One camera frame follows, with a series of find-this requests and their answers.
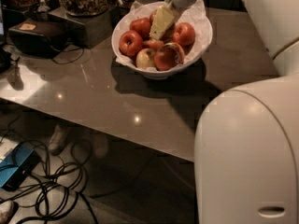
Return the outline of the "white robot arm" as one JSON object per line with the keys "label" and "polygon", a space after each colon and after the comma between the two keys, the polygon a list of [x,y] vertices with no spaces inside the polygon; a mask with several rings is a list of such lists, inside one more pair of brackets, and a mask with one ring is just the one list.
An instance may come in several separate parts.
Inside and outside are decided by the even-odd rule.
{"label": "white robot arm", "polygon": [[194,141],[199,224],[299,224],[299,0],[242,0],[278,77],[234,87]]}

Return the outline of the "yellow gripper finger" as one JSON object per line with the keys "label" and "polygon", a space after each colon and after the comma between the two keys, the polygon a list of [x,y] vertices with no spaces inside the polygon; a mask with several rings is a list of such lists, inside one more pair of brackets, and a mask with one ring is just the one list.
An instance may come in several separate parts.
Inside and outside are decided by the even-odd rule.
{"label": "yellow gripper finger", "polygon": [[150,28],[150,37],[155,40],[160,40],[164,36],[165,32],[175,22],[175,19],[176,13],[173,11],[171,6],[158,7]]}

